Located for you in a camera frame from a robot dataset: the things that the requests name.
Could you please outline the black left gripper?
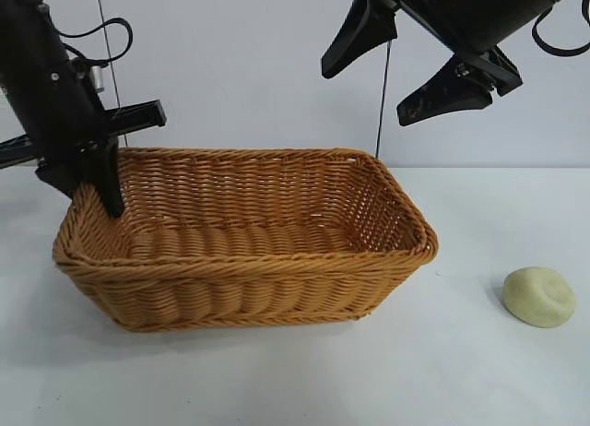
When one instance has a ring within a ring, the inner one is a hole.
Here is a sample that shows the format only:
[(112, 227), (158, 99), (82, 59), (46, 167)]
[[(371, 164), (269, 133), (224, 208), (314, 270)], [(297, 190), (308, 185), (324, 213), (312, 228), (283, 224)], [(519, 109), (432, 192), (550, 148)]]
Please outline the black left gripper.
[[(91, 182), (108, 215), (120, 218), (118, 143), (91, 80), (94, 67), (111, 61), (86, 57), (64, 36), (47, 10), (1, 12), (1, 90), (25, 131), (1, 143), (1, 166), (42, 158), (35, 173), (43, 183), (72, 200)], [(82, 151), (89, 158), (77, 159)]]

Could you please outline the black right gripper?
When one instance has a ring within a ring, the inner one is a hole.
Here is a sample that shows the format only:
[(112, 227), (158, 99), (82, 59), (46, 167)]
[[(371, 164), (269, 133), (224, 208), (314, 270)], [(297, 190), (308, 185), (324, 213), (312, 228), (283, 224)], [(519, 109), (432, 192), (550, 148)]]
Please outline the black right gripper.
[[(490, 69), (478, 61), (497, 52), (497, 45), (531, 19), (553, 6), (553, 0), (398, 0), (431, 28), (458, 57), (496, 82), (503, 96), (522, 84), (517, 72)], [(359, 57), (397, 38), (395, 0), (353, 0), (334, 40), (321, 58), (324, 78), (335, 77)], [(397, 107), (400, 125), (411, 125), (435, 116), (491, 105), (490, 90), (471, 76), (479, 76), (456, 56)]]

